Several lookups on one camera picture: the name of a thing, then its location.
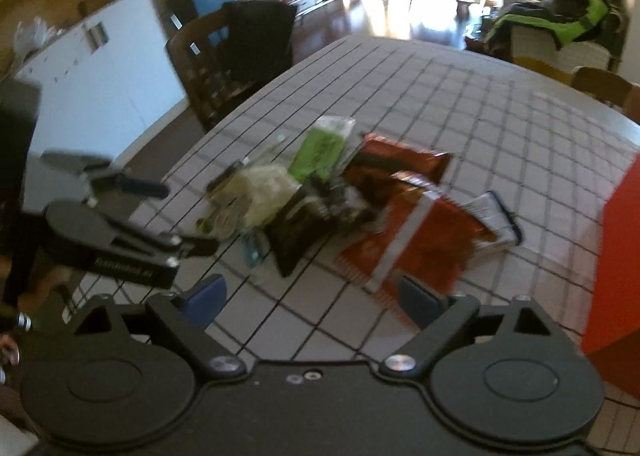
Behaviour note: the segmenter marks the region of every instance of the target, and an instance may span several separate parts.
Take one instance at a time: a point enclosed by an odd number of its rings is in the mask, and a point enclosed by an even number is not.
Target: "cabinet handle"
[[[104,28],[102,22],[98,23],[95,27],[95,32],[98,35],[98,41],[100,42],[100,46],[106,45],[109,43],[109,34],[107,34],[107,30]]]
[[[89,48],[91,48],[92,52],[95,52],[100,48],[100,44],[94,35],[93,29],[84,28],[84,35],[86,36],[86,40],[89,42]]]

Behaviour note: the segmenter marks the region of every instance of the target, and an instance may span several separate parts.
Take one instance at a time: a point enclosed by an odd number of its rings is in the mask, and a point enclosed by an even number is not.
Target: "red snack bag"
[[[396,173],[392,178],[397,191],[389,201],[385,230],[347,247],[336,261],[405,319],[393,273],[409,274],[446,295],[472,254],[474,239],[495,241],[495,235],[424,177]]]
[[[412,171],[439,183],[450,159],[448,153],[417,149],[376,133],[367,133],[342,178],[356,187],[370,204],[384,207],[396,186],[392,179],[394,173]]]

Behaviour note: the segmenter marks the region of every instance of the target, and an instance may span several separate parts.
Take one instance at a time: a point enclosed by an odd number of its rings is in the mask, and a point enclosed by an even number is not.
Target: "white tablecloth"
[[[458,289],[495,304],[533,295],[579,342],[593,295],[600,210],[635,156],[638,127],[555,81],[469,52],[340,40],[225,118],[174,167],[171,196],[145,202],[132,218],[152,230],[193,229],[207,210],[208,181],[281,134],[288,139],[280,160],[289,162],[323,114],[352,115],[359,131],[450,151],[455,160],[443,187],[460,202],[497,191],[526,240],[466,271]],[[335,268],[346,242],[323,240],[283,279],[271,255],[250,270],[236,239],[216,259],[185,261],[175,285],[185,290],[205,273],[225,276],[230,299],[209,332],[245,360],[380,361],[412,332]],[[75,297],[84,302],[104,292],[137,303],[148,289],[88,276]],[[607,386],[591,441],[614,454],[640,450],[640,402]]]

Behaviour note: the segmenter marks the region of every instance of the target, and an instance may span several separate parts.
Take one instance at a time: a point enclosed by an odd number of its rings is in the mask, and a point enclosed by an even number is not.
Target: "white cabinet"
[[[119,86],[148,128],[185,97],[164,50],[166,42],[151,0],[121,0],[87,19],[101,23],[109,41],[100,47]]]
[[[84,28],[102,23],[92,50]],[[119,156],[184,100],[149,0],[119,0],[89,16],[18,73],[42,86],[31,153],[62,148]]]

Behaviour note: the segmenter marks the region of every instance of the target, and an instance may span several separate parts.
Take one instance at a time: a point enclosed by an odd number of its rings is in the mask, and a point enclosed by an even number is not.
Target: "wooden chair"
[[[225,61],[228,14],[225,8],[185,24],[166,44],[191,109],[209,131],[260,88],[235,82]]]
[[[640,86],[637,84],[613,72],[579,66],[574,69],[571,87],[593,95],[600,102],[617,106],[623,115],[640,124]]]

